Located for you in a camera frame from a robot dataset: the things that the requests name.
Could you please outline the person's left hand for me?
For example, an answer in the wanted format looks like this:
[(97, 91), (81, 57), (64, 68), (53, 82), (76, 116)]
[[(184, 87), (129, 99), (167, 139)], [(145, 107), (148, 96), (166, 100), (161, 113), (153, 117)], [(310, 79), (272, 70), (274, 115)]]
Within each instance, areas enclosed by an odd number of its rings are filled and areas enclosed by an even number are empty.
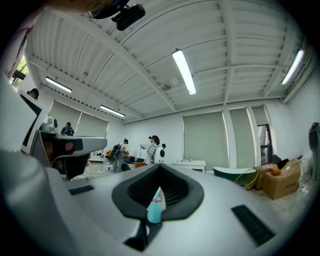
[(47, 159), (52, 162), (59, 156), (74, 152), (74, 143), (68, 140), (46, 141), (43, 143)]

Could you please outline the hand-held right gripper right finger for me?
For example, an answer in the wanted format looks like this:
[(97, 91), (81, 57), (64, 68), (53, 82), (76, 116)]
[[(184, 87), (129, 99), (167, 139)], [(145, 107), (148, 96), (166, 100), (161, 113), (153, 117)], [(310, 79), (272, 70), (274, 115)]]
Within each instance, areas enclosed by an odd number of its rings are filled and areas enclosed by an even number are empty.
[[(178, 167), (177, 171), (197, 181), (204, 198), (188, 218), (164, 221), (144, 250), (148, 256), (267, 256), (291, 238), (295, 224), (284, 219), (254, 192), (220, 177)], [(274, 234), (257, 246), (232, 208), (245, 205)]]

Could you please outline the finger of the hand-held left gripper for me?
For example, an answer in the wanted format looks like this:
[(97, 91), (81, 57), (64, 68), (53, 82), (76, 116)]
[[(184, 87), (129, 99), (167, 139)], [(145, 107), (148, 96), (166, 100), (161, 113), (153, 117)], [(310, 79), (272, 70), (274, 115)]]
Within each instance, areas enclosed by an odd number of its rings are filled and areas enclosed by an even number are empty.
[(73, 140), (73, 155), (84, 156), (104, 149), (107, 139), (104, 137), (76, 136)]

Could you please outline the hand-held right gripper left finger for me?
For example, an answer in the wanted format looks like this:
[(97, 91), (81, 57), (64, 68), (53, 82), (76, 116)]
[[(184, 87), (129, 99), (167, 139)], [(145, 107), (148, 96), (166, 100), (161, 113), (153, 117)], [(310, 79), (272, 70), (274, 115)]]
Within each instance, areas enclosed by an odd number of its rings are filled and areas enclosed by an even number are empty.
[(143, 221), (124, 217), (106, 179), (62, 180), (18, 152), (1, 152), (1, 195), (23, 233), (51, 256), (160, 256)]

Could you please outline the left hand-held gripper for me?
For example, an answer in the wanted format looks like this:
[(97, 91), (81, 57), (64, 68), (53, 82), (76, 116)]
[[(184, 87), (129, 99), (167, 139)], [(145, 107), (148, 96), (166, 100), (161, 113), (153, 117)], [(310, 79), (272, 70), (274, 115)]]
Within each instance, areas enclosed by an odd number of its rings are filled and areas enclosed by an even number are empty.
[(71, 141), (75, 136), (58, 135), (9, 85), (0, 89), (0, 178), (3, 181), (42, 181), (46, 169), (65, 173), (70, 180), (83, 174), (90, 154), (74, 152), (49, 161), (44, 142)]

